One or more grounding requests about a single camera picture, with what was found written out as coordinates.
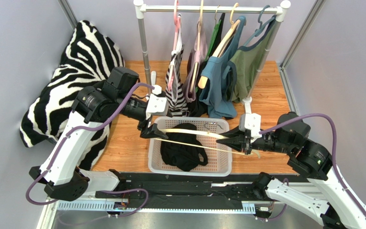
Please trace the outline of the black white striped tank top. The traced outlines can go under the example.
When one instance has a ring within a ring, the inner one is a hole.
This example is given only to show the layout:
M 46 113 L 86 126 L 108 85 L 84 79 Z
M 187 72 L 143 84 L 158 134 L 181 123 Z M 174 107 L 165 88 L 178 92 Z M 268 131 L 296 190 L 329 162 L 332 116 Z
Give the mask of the black white striped tank top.
M 169 103 L 169 112 L 172 114 L 172 116 L 188 116 L 189 110 L 187 102 L 184 98 L 183 94 L 183 84 L 181 81 L 180 76 L 180 67 L 182 63 L 183 58 L 183 52 L 184 52 L 184 43 L 182 40 L 182 30 L 180 32 L 181 34 L 181 49 L 180 53 L 178 54 L 175 70 L 173 71 L 175 73 L 174 80 L 173 80 L 173 88 L 172 92 L 168 92 L 166 90 L 166 97 Z M 166 77 L 168 76 L 168 70 L 165 76 L 165 82 L 167 82 Z

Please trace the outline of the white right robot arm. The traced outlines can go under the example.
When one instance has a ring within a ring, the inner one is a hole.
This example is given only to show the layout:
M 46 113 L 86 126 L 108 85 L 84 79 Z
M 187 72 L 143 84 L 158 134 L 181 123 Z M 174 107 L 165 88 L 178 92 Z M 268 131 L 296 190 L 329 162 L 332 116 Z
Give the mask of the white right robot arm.
M 252 131 L 240 125 L 223 133 L 218 143 L 247 155 L 252 150 L 287 154 L 292 170 L 324 195 L 324 199 L 311 197 L 262 172 L 251 185 L 250 193 L 257 199 L 283 202 L 325 229 L 366 229 L 366 205 L 342 177 L 336 150 L 310 140 L 311 128 L 304 119 L 304 115 L 288 112 L 266 130 Z

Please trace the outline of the cream white hanger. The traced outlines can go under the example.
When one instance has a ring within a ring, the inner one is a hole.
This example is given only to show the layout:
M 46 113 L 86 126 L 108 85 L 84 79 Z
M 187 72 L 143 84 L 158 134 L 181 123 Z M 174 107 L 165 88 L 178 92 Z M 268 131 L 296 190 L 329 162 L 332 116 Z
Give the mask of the cream white hanger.
M 178 128 L 163 128 L 160 129 L 161 132 L 164 134 L 179 134 L 183 135 L 185 138 L 187 137 L 194 137 L 197 141 L 199 141 L 199 144 L 195 143 L 189 143 L 186 140 L 183 140 L 182 138 L 178 138 L 178 140 L 172 140 L 170 137 L 167 139 L 163 139 L 160 137 L 153 137 L 151 138 L 151 141 L 158 140 L 168 143 L 174 143 L 174 144 L 180 144 L 184 146 L 192 146 L 197 148 L 203 148 L 209 151 L 219 151 L 219 152 L 226 152 L 231 154 L 239 154 L 239 155 L 256 155 L 258 158 L 261 158 L 261 155 L 259 151 L 257 150 L 251 150 L 249 154 L 246 154 L 241 149 L 237 150 L 234 149 L 233 146 L 226 146 L 222 143 L 218 143 L 218 140 L 226 140 L 227 137 L 222 136 L 221 134 L 214 133 L 212 131 L 204 131 L 204 130 L 197 130 L 197 126 L 190 123 L 190 125 L 193 125 L 194 129 L 191 127 L 178 127 Z

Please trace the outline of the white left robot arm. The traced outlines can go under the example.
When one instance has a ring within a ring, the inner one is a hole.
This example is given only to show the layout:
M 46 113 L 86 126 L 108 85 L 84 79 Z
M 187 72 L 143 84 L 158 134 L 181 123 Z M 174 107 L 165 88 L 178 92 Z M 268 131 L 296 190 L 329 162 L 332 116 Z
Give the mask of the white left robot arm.
M 33 184 L 44 185 L 50 203 L 74 201 L 85 193 L 113 192 L 122 179 L 119 172 L 87 171 L 78 166 L 88 143 L 118 115 L 137 120 L 141 138 L 166 139 L 152 117 L 167 115 L 168 106 L 161 86 L 141 83 L 138 73 L 128 68 L 113 68 L 108 79 L 78 92 L 54 150 L 41 166 L 29 171 Z

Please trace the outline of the pink plastic hanger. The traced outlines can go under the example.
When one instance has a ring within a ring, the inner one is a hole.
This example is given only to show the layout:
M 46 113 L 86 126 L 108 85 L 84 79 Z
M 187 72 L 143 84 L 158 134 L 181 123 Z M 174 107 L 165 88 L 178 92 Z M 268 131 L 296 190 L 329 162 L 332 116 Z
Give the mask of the pink plastic hanger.
M 173 88 L 173 80 L 175 73 L 173 72 L 175 70 L 175 65 L 177 61 L 178 54 L 180 53 L 181 49 L 181 15 L 177 13 L 177 8 L 179 6 L 179 1 L 174 1 L 174 9 L 173 9 L 173 21 L 175 25 L 175 31 L 174 31 L 174 41 L 173 41 L 173 50 L 171 52 L 171 61 L 169 63 L 168 68 L 168 76 L 166 77 L 166 90 L 168 92 L 172 92 Z

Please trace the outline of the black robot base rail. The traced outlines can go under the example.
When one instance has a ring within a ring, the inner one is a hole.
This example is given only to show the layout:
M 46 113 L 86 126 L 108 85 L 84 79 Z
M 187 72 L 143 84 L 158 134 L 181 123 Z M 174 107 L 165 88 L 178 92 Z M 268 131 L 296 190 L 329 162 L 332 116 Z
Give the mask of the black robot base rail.
M 74 188 L 59 200 L 67 208 L 103 209 L 110 213 L 140 208 L 154 211 L 241 211 L 245 203 L 270 205 L 258 174 L 226 177 L 190 177 L 155 173 L 122 173 L 117 187 L 105 193 Z

